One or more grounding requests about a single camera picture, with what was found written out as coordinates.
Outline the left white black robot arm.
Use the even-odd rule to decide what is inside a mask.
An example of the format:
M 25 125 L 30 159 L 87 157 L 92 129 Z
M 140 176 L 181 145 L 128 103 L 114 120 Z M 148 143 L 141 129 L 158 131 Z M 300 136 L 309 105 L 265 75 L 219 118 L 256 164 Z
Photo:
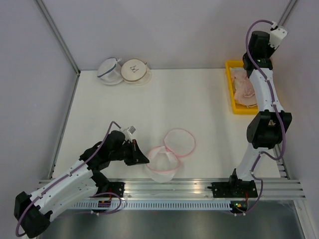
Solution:
M 62 175 L 32 193 L 22 191 L 16 196 L 16 236 L 35 238 L 77 201 L 110 194 L 110 181 L 101 171 L 112 161 L 123 161 L 127 166 L 150 162 L 135 139 L 128 139 L 123 131 L 112 131 L 86 149 Z

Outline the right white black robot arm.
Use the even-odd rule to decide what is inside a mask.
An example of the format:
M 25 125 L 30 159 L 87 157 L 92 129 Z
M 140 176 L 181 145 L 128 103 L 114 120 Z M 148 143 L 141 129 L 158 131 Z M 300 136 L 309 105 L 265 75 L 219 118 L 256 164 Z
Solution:
M 283 157 L 268 152 L 277 144 L 286 146 L 286 132 L 292 122 L 291 113 L 284 111 L 275 90 L 271 56 L 287 34 L 286 29 L 277 27 L 269 33 L 253 31 L 246 37 L 243 63 L 255 91 L 258 113 L 247 127 L 248 147 L 244 157 L 229 177 L 227 190 L 234 197 L 245 190 L 256 191 L 254 170 L 262 156 L 275 161 Z

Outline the pink trimmed mesh laundry bag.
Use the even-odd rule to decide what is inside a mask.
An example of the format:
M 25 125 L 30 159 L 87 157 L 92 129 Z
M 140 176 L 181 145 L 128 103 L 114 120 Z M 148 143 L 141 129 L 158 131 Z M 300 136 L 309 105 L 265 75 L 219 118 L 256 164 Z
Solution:
M 189 131 L 182 128 L 170 130 L 163 138 L 163 145 L 148 152 L 147 174 L 157 183 L 171 181 L 182 165 L 181 158 L 192 154 L 195 147 L 195 137 Z

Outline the pink bra from bag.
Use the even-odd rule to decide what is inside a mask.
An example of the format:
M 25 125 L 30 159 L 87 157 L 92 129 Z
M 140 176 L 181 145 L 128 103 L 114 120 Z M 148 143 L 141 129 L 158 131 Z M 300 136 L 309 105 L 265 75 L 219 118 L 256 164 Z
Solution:
M 236 89 L 238 89 L 242 85 L 251 85 L 247 72 L 243 68 L 230 68 L 231 73 L 231 82 L 234 90 L 234 94 Z

